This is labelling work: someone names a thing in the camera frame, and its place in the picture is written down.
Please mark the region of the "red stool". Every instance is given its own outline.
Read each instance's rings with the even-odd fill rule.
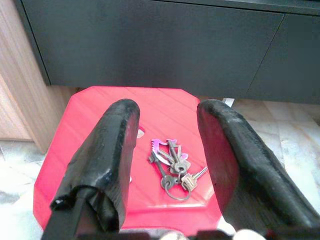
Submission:
[[[186,236],[198,230],[216,228],[221,212],[208,173],[187,201],[170,198],[160,185],[161,175],[150,164],[151,139],[177,139],[188,153],[190,173],[206,166],[198,131],[199,99],[181,89],[94,86],[70,99],[48,150],[34,186],[33,213],[44,229],[49,220],[49,205],[72,156],[97,124],[106,109],[120,99],[132,99],[140,107],[140,126],[144,136],[137,139],[133,153],[127,213],[123,229],[173,229]],[[170,190],[184,197],[180,186]]]

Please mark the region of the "bunch of keys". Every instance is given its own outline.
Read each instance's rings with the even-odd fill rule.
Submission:
[[[200,172],[195,174],[188,173],[188,169],[191,166],[191,163],[187,161],[188,154],[182,153],[182,146],[176,144],[176,139],[168,139],[167,142],[162,142],[156,138],[151,142],[152,152],[151,156],[149,157],[149,161],[150,163],[156,163],[161,172],[161,186],[171,198],[179,201],[187,200],[190,197],[191,192],[197,187],[198,178],[200,178],[208,170],[208,168],[205,167]],[[168,146],[169,153],[161,150],[160,145]],[[166,174],[160,162],[170,166],[170,173],[177,175],[177,177]],[[182,188],[188,191],[188,195],[186,197],[180,198],[171,195],[169,189],[177,184],[181,184]]]

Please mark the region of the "cabinet door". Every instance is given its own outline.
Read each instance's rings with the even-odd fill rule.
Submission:
[[[320,17],[285,15],[247,97],[320,104]]]
[[[54,85],[243,97],[283,14],[151,0],[23,0]]]

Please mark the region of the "marble floor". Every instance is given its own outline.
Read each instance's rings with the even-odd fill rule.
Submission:
[[[320,105],[236,99],[241,113],[320,213]],[[0,141],[0,239],[37,240],[33,187],[45,156],[34,143]]]

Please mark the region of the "key ring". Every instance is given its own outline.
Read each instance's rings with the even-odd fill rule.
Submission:
[[[175,197],[175,196],[173,196],[173,195],[169,192],[168,186],[169,186],[169,182],[167,182],[167,183],[165,184],[164,190],[165,190],[166,194],[168,194],[168,196],[169,196],[170,198],[175,199],[175,200],[178,200],[178,201],[186,201],[186,200],[188,200],[188,199],[190,198],[191,191],[190,191],[188,188],[187,188],[187,190],[188,190],[188,195],[187,195],[186,197]]]

